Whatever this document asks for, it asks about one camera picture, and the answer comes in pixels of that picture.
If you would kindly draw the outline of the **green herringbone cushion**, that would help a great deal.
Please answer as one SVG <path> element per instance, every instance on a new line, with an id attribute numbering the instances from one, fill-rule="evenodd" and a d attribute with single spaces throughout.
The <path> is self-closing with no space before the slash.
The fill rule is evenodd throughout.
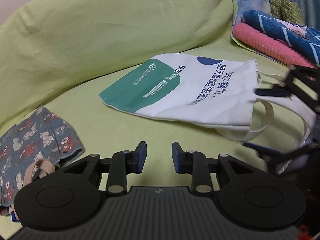
<path id="1" fill-rule="evenodd" d="M 305 25 L 304 18 L 300 6 L 290 0 L 281 0 L 282 19 L 286 22 Z"/>
<path id="2" fill-rule="evenodd" d="M 281 0 L 269 0 L 271 14 L 274 18 L 283 19 L 283 13 L 281 9 Z"/>

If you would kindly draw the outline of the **blue plush blanket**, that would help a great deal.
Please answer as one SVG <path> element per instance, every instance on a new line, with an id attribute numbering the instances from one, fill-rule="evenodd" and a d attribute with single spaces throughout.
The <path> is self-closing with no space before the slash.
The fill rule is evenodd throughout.
<path id="1" fill-rule="evenodd" d="M 242 21 L 275 40 L 281 40 L 319 66 L 319 30 L 286 22 L 256 10 L 244 12 Z"/>

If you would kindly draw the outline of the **white canvas shopping bag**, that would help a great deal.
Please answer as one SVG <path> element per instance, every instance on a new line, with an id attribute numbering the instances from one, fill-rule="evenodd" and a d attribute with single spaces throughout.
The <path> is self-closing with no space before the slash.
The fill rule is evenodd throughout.
<path id="1" fill-rule="evenodd" d="M 254 104 L 265 107 L 265 126 L 274 120 L 274 105 L 304 122 L 303 142 L 311 139 L 315 113 L 294 95 L 260 90 L 263 72 L 255 60 L 216 60 L 188 54 L 161 54 L 100 93 L 108 107 L 144 118 L 182 121 L 212 128 L 233 141 L 248 141 L 262 132 L 251 129 Z"/>

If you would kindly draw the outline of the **green sofa cover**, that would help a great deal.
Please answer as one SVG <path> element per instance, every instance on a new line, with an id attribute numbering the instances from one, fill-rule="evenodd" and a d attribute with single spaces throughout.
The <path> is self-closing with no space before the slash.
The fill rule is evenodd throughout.
<path id="1" fill-rule="evenodd" d="M 210 198 L 193 195 L 191 175 L 175 171 L 172 144 L 208 158 L 228 154 L 268 173 L 267 163 L 243 143 L 285 153 L 300 148 L 300 116 L 274 105 L 274 120 L 265 126 L 265 107 L 257 102 L 251 129 L 262 132 L 233 141 L 212 128 L 118 111 L 99 96 L 161 54 L 255 60 L 264 74 L 260 88 L 283 81 L 290 68 L 234 43 L 232 24 L 232 0 L 33 0 L 11 15 L 1 25 L 2 135 L 43 106 L 68 122 L 85 148 L 68 165 L 92 154 L 110 158 L 135 150 L 141 141 L 147 144 L 142 172 L 126 176 L 127 194 L 107 198 L 93 218 L 74 228 L 22 226 L 13 239 L 298 239 L 305 211 L 294 226 L 255 231 L 228 220 Z M 64 167 L 46 159 L 32 163 L 21 189 Z M 271 175 L 302 193 L 309 187 L 308 182 L 296 184 L 294 177 Z"/>

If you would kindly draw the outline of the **pink ribbed blanket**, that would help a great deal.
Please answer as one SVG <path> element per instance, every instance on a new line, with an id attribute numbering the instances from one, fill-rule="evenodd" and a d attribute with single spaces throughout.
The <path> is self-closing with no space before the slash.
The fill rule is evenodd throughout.
<path id="1" fill-rule="evenodd" d="M 317 69 L 317 66 L 302 54 L 290 48 L 284 42 L 275 40 L 245 23 L 239 23 L 233 28 L 233 35 L 245 45 L 253 48 L 287 66 L 299 65 Z"/>

